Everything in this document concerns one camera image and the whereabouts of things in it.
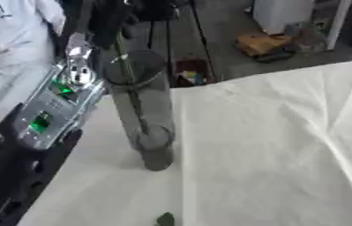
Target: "person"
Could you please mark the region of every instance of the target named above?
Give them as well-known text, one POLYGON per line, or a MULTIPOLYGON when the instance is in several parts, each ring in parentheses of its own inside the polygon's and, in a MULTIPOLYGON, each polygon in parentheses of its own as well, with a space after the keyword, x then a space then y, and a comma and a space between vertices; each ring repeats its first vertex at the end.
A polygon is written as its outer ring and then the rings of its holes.
POLYGON ((55 59, 51 31, 64 11, 56 0, 0 0, 0 109, 13 109, 41 84, 55 59))

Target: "device screen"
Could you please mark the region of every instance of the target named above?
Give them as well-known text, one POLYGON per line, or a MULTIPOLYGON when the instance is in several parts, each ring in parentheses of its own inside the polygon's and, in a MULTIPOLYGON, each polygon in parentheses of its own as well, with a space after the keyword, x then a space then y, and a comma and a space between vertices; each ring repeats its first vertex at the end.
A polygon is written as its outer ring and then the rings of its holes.
POLYGON ((52 84, 49 89, 55 95, 65 99, 66 101, 70 102, 77 102, 78 95, 67 85, 60 84, 57 80, 52 80, 52 84))
POLYGON ((53 116, 46 111, 42 111, 30 124, 30 127, 38 133, 45 132, 53 121, 53 116))

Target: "table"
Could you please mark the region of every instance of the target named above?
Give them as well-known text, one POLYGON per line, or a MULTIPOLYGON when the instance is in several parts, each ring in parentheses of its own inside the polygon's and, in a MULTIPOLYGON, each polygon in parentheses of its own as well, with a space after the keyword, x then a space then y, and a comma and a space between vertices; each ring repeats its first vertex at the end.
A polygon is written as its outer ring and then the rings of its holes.
POLYGON ((173 99, 170 169, 143 169, 105 98, 19 226, 152 226, 165 212, 184 226, 352 225, 352 62, 173 99))

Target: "white cloth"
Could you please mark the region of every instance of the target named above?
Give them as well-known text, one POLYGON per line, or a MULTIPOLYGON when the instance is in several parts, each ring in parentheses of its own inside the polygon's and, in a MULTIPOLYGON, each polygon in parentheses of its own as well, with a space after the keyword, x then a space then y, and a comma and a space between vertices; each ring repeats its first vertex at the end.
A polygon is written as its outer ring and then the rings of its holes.
POLYGON ((50 69, 51 64, 42 61, 0 68, 0 110, 10 111, 26 101, 50 69))
POLYGON ((109 98, 20 226, 352 225, 352 62, 174 91, 176 163, 142 169, 109 98))
POLYGON ((0 0, 0 67, 53 59, 47 23, 60 33, 65 17, 56 0, 0 0))

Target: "white container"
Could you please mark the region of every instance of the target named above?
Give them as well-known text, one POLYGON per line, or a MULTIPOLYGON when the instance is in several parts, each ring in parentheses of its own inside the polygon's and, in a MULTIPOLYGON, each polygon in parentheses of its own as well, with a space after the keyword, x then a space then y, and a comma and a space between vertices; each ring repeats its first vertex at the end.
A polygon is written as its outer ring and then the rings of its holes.
POLYGON ((287 25, 308 22, 314 0, 255 0, 254 19, 267 34, 282 34, 287 25))

